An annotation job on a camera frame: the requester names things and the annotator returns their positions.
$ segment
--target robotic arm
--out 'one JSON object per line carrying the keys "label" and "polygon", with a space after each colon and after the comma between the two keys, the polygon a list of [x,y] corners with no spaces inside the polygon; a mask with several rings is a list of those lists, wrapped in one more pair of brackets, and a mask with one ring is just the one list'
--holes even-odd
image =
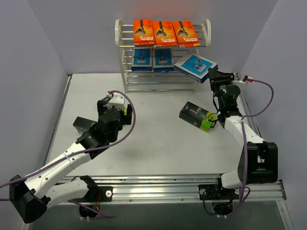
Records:
{"label": "robotic arm", "polygon": [[[237,142],[243,146],[243,131],[241,122],[244,123],[248,158],[245,159],[242,149],[237,170],[221,176],[222,187],[232,189],[242,186],[244,178],[244,163],[247,161],[246,184],[264,184],[277,181],[278,150],[275,143],[266,142],[259,137],[242,118],[237,107],[237,98],[248,82],[246,76],[243,81],[235,80],[235,74],[222,73],[209,68],[209,79],[213,91],[213,103],[217,109],[218,121],[223,128],[228,130]],[[214,98],[218,98],[217,107]]]}
{"label": "robotic arm", "polygon": [[80,176],[78,179],[61,185],[55,185],[60,179],[80,165],[94,159],[102,150],[86,152],[93,148],[108,146],[115,142],[123,124],[131,124],[130,113],[124,107],[125,98],[119,93],[108,93],[107,97],[98,101],[98,122],[93,122],[76,142],[64,153],[55,158],[43,168],[47,168],[26,181],[10,185],[10,201],[19,212],[25,223],[31,223],[41,217],[48,208],[59,203],[76,198],[92,199],[98,193],[98,186],[89,176]]}

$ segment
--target orange box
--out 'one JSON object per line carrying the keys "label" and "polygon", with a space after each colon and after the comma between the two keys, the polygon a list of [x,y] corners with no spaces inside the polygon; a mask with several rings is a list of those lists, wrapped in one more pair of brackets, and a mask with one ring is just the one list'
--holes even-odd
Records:
{"label": "orange box", "polygon": [[171,21],[153,22],[156,46],[177,46],[177,39]]}
{"label": "orange box", "polygon": [[133,21],[133,41],[136,46],[153,46],[155,44],[151,19]]}
{"label": "orange box", "polygon": [[173,22],[173,27],[180,47],[199,46],[197,34],[191,21]]}

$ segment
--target gray floor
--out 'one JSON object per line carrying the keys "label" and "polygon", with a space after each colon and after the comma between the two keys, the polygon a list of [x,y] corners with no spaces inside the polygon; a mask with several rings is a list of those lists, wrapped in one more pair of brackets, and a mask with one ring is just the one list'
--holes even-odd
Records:
{"label": "gray floor", "polygon": [[227,219],[208,215],[202,203],[106,205],[108,219],[80,220],[78,207],[55,206],[32,223],[30,230],[283,230],[275,202],[245,203]]}

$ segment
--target box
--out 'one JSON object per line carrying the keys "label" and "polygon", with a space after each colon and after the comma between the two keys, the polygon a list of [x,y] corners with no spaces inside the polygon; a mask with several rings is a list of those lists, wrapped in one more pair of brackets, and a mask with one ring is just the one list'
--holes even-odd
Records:
{"label": "box", "polygon": [[185,106],[181,109],[179,118],[185,120],[191,125],[200,128],[201,130],[208,132],[211,127],[214,127],[216,121],[216,114],[208,112],[207,110],[200,108],[199,106],[187,102]]}
{"label": "box", "polygon": [[197,34],[191,21],[173,22],[178,45],[180,47],[199,46]]}
{"label": "box", "polygon": [[170,48],[154,48],[153,50],[154,72],[168,73],[174,71],[172,50]]}
{"label": "box", "polygon": [[156,46],[177,46],[177,39],[171,21],[153,22]]}
{"label": "box", "polygon": [[132,53],[132,71],[152,71],[152,48],[135,48]]}
{"label": "box", "polygon": [[194,80],[204,83],[209,77],[208,68],[218,69],[215,62],[195,54],[187,54],[175,63],[175,70],[178,70]]}
{"label": "box", "polygon": [[133,41],[136,46],[153,46],[155,44],[151,19],[133,21]]}

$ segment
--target white shelf rack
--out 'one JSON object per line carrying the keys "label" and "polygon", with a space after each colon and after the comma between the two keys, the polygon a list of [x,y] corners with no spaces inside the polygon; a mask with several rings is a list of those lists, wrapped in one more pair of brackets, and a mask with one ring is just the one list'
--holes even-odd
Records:
{"label": "white shelf rack", "polygon": [[[205,19],[201,24],[193,25],[200,46],[196,47],[178,47],[172,46],[174,62],[177,62],[183,55],[189,51],[196,51],[206,58],[211,44],[211,23]],[[121,20],[115,21],[115,44],[118,53],[120,72],[124,84],[125,93],[128,92],[164,92],[164,91],[192,91],[195,92],[198,83],[180,73],[172,71],[169,73],[159,73],[153,71],[132,71],[132,52],[133,44],[133,25],[123,24]]]}

